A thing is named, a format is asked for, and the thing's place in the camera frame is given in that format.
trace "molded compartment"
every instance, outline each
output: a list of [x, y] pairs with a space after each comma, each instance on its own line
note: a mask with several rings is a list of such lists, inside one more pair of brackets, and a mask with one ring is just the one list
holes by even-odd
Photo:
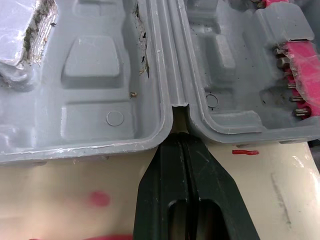
[[185, 89], [190, 132], [234, 144], [320, 136], [320, 117], [293, 116], [297, 105], [289, 101], [292, 92], [273, 55], [287, 41], [314, 39], [317, 27], [309, 26], [306, 11], [286, 2], [264, 9], [249, 0], [173, 2], [169, 6], [179, 9], [178, 18], [171, 12], [173, 32], [178, 38], [180, 26], [183, 39], [175, 47], [188, 59], [179, 64], [190, 69], [183, 80], [194, 91]]
[[29, 92], [0, 85], [0, 162], [156, 147], [173, 122], [157, 57], [157, 6], [145, 0], [56, 4], [39, 85]]

